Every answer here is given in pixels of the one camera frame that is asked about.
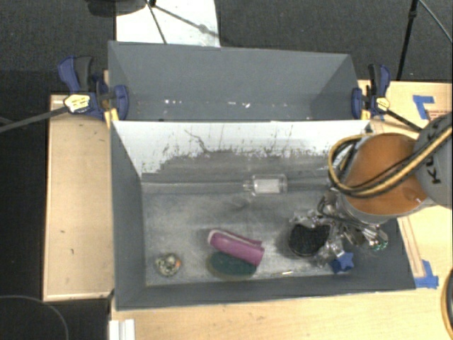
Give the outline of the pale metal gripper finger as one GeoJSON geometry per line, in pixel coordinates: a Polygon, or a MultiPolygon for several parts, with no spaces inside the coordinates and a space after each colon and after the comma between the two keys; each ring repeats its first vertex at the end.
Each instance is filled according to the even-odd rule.
{"type": "Polygon", "coordinates": [[[315,254],[317,266],[325,266],[345,253],[342,241],[327,241],[315,254]]]}
{"type": "Polygon", "coordinates": [[[318,227],[320,225],[320,215],[294,215],[289,221],[291,225],[301,225],[304,227],[318,227]]]}

